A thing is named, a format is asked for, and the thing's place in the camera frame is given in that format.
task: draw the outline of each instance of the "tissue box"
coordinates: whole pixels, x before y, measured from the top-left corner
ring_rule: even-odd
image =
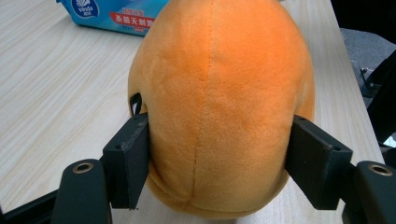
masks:
[[[131,35],[146,35],[169,0],[56,0],[73,22]]]

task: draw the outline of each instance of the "seam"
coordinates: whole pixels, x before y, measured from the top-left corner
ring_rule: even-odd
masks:
[[[195,193],[195,177],[196,177],[196,166],[197,166],[197,157],[198,157],[198,149],[200,147],[200,140],[201,140],[201,135],[202,135],[202,124],[203,124],[203,118],[205,117],[205,108],[206,108],[206,99],[207,99],[207,92],[209,89],[209,77],[210,77],[210,71],[212,68],[212,58],[213,58],[213,51],[212,51],[212,46],[213,46],[213,11],[214,11],[214,0],[211,1],[210,3],[210,19],[209,19],[209,26],[208,26],[208,32],[209,32],[209,43],[208,43],[208,65],[207,65],[207,76],[206,76],[206,86],[205,86],[205,91],[204,91],[204,102],[201,110],[201,115],[199,118],[199,132],[196,140],[196,148],[195,148],[195,153],[194,153],[194,165],[192,168],[192,190],[191,190],[191,195],[188,201],[186,201],[185,207],[192,205],[192,199],[194,198],[194,193]]]

